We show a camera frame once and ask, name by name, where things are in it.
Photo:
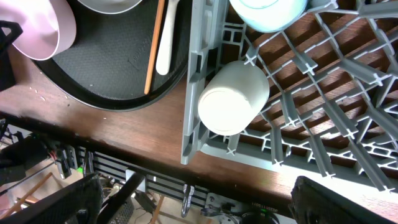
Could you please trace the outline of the wooden chopstick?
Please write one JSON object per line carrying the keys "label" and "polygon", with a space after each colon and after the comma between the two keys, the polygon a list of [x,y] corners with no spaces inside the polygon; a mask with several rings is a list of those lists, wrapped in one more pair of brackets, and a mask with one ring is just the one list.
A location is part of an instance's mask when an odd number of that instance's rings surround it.
{"label": "wooden chopstick", "polygon": [[157,45],[159,41],[160,28],[162,25],[162,18],[164,12],[165,0],[159,0],[157,6],[157,13],[155,17],[154,32],[152,36],[152,43],[150,47],[149,63],[147,67],[146,83],[144,87],[144,94],[147,95],[150,92],[152,76],[154,71],[155,57],[157,52]]}

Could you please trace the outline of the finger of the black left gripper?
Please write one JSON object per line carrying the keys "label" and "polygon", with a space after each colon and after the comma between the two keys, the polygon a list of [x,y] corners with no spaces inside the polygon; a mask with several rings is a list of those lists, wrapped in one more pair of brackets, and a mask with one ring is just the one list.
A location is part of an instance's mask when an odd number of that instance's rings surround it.
{"label": "finger of the black left gripper", "polygon": [[18,23],[1,21],[1,91],[16,84],[7,50],[22,33]]}

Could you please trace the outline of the white plastic fork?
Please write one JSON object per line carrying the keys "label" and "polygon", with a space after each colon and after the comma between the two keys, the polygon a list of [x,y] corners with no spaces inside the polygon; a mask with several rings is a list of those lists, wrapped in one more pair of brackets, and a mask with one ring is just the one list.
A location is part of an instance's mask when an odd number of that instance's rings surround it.
{"label": "white plastic fork", "polygon": [[177,7],[180,0],[169,0],[167,5],[167,12],[164,21],[164,27],[162,30],[162,37],[160,40],[156,71],[159,75],[166,75],[170,70],[170,63],[172,58],[173,48],[173,37],[174,37],[174,25],[175,17],[177,13]]}

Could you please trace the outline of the pink bowl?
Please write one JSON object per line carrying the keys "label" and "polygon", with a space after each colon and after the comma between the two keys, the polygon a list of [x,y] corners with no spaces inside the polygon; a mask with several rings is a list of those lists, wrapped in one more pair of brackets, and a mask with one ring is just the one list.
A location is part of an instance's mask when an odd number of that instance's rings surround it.
{"label": "pink bowl", "polygon": [[1,0],[1,20],[21,27],[12,45],[33,60],[52,58],[76,38],[75,16],[67,0]]}

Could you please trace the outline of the cream white cup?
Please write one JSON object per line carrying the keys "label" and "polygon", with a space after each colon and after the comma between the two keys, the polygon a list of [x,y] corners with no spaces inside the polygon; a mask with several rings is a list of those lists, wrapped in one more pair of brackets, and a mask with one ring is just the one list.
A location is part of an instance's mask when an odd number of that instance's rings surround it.
{"label": "cream white cup", "polygon": [[211,132],[235,135],[263,109],[269,92],[269,82],[259,67],[243,61],[230,62],[201,93],[198,115]]}

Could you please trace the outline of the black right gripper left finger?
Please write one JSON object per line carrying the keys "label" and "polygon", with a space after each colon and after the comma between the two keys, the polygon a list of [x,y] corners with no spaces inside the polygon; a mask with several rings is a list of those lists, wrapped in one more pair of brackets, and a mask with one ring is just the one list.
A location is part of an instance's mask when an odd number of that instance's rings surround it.
{"label": "black right gripper left finger", "polygon": [[96,223],[102,205],[98,175],[90,174],[1,220],[1,224]]}

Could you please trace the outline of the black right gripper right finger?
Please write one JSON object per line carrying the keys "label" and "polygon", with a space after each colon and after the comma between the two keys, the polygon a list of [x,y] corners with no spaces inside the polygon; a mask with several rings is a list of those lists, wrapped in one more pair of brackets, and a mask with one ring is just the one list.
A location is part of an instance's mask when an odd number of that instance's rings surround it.
{"label": "black right gripper right finger", "polygon": [[305,176],[297,177],[291,196],[291,214],[297,223],[393,224]]}

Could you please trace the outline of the light blue cup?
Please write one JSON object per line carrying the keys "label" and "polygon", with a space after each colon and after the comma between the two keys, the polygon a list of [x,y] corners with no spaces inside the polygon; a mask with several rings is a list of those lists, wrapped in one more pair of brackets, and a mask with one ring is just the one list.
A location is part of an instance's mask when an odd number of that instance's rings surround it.
{"label": "light blue cup", "polygon": [[239,17],[258,32],[280,31],[304,12],[307,0],[230,0]]}

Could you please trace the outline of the grey round plate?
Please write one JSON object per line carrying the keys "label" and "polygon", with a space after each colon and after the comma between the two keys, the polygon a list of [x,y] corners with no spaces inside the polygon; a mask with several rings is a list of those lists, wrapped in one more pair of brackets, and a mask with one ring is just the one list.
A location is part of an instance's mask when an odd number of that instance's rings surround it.
{"label": "grey round plate", "polygon": [[133,9],[142,0],[78,0],[78,2],[98,13],[121,14]]}

